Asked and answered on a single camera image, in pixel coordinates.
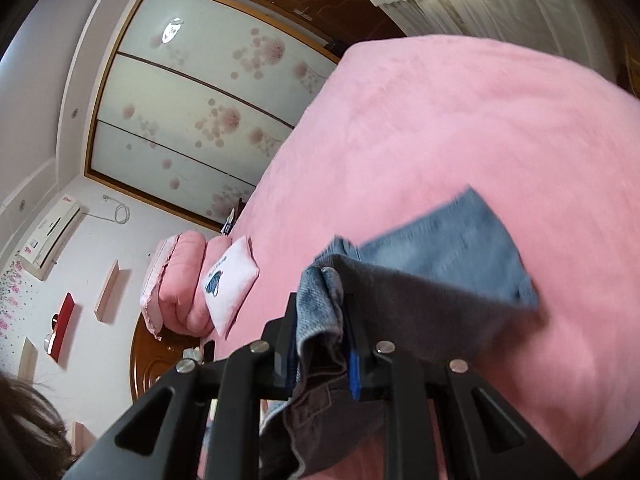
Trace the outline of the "white air conditioner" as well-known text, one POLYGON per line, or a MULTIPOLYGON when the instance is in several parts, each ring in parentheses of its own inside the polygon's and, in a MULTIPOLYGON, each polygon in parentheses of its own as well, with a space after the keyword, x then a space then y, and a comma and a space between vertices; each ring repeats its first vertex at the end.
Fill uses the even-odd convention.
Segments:
POLYGON ((44 281, 83 212, 82 203, 77 198, 63 195, 20 248, 17 259, 22 269, 37 280, 44 281))

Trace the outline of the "folded pink quilt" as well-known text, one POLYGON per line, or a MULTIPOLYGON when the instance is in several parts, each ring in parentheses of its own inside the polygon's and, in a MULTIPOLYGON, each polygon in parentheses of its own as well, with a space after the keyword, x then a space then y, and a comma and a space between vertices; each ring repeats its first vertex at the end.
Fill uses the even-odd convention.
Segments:
POLYGON ((156 339, 162 330, 193 338, 214 328, 201 280, 231 246, 225 235, 206 240, 201 232, 186 231, 161 240, 151 257, 140 294, 146 329, 156 339))

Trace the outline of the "red wall shelf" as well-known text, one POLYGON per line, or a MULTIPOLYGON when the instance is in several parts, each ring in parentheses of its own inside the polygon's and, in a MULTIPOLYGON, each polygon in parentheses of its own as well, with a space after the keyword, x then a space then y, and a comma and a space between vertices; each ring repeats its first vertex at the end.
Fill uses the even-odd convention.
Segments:
POLYGON ((44 348, 46 349, 47 355, 50 356, 54 362, 58 362, 60 358, 66 330, 74 307, 75 300, 72 294, 68 292, 64 297, 60 310, 52 316, 52 330, 44 348))

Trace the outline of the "blue denim jacket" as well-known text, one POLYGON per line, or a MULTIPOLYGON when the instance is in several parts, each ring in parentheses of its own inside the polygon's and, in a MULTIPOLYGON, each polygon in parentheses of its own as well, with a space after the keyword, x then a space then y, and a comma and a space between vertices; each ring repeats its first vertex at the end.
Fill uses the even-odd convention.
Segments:
POLYGON ((387 340, 443 363, 474 358, 537 308, 518 248, 473 190, 366 244, 332 240, 300 277, 296 385, 262 424, 260 475, 297 479, 328 469, 383 426, 383 404, 349 391, 350 318, 370 344, 387 340))

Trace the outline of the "wooden headboard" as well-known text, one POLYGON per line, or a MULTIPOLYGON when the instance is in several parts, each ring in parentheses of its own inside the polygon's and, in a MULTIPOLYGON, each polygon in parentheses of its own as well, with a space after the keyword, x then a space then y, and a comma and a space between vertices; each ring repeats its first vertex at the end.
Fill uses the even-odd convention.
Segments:
POLYGON ((129 359, 129 385, 131 399, 136 402, 157 379, 174 367, 182 358, 183 352, 194 352, 208 360, 214 356, 214 344, 201 344, 198 338, 179 335, 163 328, 160 339, 156 339, 146 328, 144 318, 139 315, 134 336, 132 336, 129 359))

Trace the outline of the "white pillow blue print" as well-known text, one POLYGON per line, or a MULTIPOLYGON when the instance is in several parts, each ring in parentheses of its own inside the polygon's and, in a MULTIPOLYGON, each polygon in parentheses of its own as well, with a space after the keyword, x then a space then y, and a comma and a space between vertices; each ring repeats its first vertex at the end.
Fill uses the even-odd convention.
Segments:
POLYGON ((201 279, 209 317, 219 337, 228 337, 232 322, 258 275, 250 240, 241 236, 201 279))

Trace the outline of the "floral sliding wardrobe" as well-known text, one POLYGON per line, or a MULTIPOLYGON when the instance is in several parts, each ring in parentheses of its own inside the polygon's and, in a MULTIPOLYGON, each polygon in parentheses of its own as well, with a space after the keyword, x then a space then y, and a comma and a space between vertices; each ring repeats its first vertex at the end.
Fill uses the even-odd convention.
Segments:
POLYGON ((96 92, 85 174, 218 229, 336 64, 231 0, 137 0, 96 92))

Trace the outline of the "wooden wall shelf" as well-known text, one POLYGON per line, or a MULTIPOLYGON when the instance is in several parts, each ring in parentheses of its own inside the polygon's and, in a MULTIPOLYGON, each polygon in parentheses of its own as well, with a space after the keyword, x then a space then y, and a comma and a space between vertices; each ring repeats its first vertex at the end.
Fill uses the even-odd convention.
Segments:
POLYGON ((98 300, 96 300, 96 306, 93 310, 94 316, 99 322, 103 321, 108 300, 110 300, 111 293, 119 276, 119 272, 119 261, 115 259, 110 266, 110 270, 108 270, 106 274, 106 278, 103 282, 98 300))

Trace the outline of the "pink bed blanket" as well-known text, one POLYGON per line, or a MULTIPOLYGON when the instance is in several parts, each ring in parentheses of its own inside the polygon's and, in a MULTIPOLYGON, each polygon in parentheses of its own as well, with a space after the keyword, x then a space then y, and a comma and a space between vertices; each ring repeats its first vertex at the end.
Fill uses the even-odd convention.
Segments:
POLYGON ((578 474, 639 422, 639 103, 565 58, 460 36, 351 47, 234 228, 260 270, 225 358, 283 314, 333 237, 360 244, 474 188, 542 303, 482 356, 578 474))

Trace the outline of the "white sheer curtain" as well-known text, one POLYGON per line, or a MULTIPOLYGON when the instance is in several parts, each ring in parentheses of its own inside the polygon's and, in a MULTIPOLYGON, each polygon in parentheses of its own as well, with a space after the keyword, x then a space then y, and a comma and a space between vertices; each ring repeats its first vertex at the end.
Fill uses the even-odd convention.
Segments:
POLYGON ((616 78, 611 20, 597 0, 370 0, 407 36, 489 38, 616 78))

